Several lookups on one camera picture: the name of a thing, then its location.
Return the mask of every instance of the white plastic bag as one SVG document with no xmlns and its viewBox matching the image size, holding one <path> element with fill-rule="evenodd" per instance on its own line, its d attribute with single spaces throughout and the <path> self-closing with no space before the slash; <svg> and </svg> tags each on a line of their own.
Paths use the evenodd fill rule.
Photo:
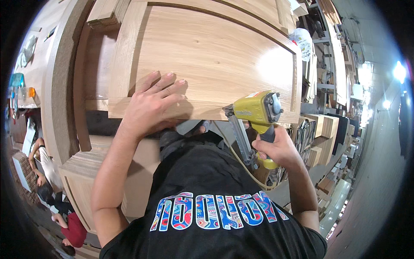
<svg viewBox="0 0 414 259">
<path fill-rule="evenodd" d="M 309 32 L 302 28 L 297 28 L 289 35 L 291 41 L 296 42 L 302 50 L 302 60 L 308 62 L 312 52 L 312 37 Z"/>
</svg>

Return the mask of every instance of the red shirt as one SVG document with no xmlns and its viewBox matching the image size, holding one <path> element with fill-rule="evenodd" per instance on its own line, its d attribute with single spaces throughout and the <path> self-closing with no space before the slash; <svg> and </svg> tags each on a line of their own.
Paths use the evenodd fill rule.
<svg viewBox="0 0 414 259">
<path fill-rule="evenodd" d="M 61 228 L 61 231 L 73 247 L 82 247 L 87 231 L 75 212 L 67 216 L 67 228 Z"/>
</svg>

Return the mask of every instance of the worker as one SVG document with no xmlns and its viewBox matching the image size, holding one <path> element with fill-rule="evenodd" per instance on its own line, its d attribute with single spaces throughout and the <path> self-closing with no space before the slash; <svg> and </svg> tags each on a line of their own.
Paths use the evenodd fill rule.
<svg viewBox="0 0 414 259">
<path fill-rule="evenodd" d="M 35 156 L 40 159 L 43 171 L 42 174 L 36 167 L 34 158 Z M 38 138 L 32 147 L 32 151 L 29 154 L 29 164 L 35 174 L 38 176 L 37 186 L 42 186 L 46 183 L 46 179 L 52 186 L 53 192 L 58 193 L 64 191 L 62 179 L 58 174 L 58 170 L 55 168 L 53 160 L 48 156 L 46 152 L 45 142 L 42 138 Z"/>
<path fill-rule="evenodd" d="M 319 233 L 315 188 L 280 126 L 274 143 L 258 137 L 252 145 L 287 169 L 293 215 L 273 203 L 209 131 L 179 140 L 163 158 L 144 216 L 128 223 L 120 205 L 137 145 L 172 127 L 167 110 L 184 99 L 176 92 L 185 80 L 174 82 L 168 73 L 156 82 L 160 77 L 154 71 L 137 86 L 94 181 L 100 258 L 323 258 L 327 244 Z"/>
<path fill-rule="evenodd" d="M 71 256 L 75 255 L 74 247 L 82 247 L 86 239 L 87 231 L 82 225 L 76 212 L 67 212 L 67 222 L 64 220 L 61 213 L 52 212 L 52 220 L 59 226 L 62 234 L 66 237 L 62 240 L 62 248 Z"/>
</svg>

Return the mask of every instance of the nail gun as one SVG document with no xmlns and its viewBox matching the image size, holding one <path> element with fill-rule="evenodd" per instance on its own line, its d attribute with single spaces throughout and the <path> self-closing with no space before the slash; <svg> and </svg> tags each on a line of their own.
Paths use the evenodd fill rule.
<svg viewBox="0 0 414 259">
<path fill-rule="evenodd" d="M 283 112 L 279 96 L 279 93 L 270 90 L 255 92 L 223 107 L 240 148 L 243 163 L 247 167 L 257 169 L 256 159 L 261 160 L 263 166 L 270 171 L 271 176 L 277 173 L 279 166 L 269 156 L 262 159 L 251 149 L 242 120 L 250 122 L 252 128 L 260 134 L 261 140 L 273 143 L 273 123 L 279 120 Z"/>
</svg>

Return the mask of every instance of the ceiling light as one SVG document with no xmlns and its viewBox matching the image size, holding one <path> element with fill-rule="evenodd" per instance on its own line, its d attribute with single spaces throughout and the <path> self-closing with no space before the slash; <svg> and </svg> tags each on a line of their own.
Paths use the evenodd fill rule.
<svg viewBox="0 0 414 259">
<path fill-rule="evenodd" d="M 397 78 L 400 83 L 404 84 L 405 79 L 405 68 L 401 65 L 401 62 L 397 62 L 397 66 L 394 68 L 394 77 Z"/>
<path fill-rule="evenodd" d="M 385 108 L 386 110 L 389 110 L 389 109 L 390 109 L 390 107 L 391 107 L 391 102 L 390 102 L 390 101 L 388 101 L 388 100 L 385 100 L 385 101 L 383 102 L 383 106 L 384 106 L 384 108 Z"/>
</svg>

